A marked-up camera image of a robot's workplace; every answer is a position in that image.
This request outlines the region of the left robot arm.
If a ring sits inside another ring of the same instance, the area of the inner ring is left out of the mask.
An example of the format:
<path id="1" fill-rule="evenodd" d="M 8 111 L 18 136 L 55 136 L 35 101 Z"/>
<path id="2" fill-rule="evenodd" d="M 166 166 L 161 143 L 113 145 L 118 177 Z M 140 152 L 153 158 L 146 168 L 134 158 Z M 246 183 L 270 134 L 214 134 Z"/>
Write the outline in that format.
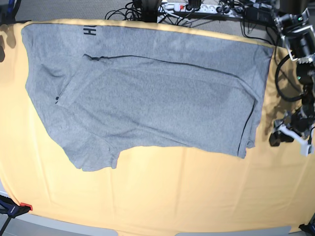
<path id="1" fill-rule="evenodd" d="M 282 142 L 297 140 L 311 152 L 315 129 L 315 31 L 309 22 L 307 0 L 273 0 L 271 15 L 285 48 L 288 51 L 276 68 L 275 86 L 280 97 L 287 102 L 301 101 L 293 114 L 285 112 L 282 119 L 274 121 L 269 138 L 272 147 Z M 285 62 L 296 63 L 296 77 L 303 91 L 297 97 L 287 97 L 279 87 L 279 73 Z"/>

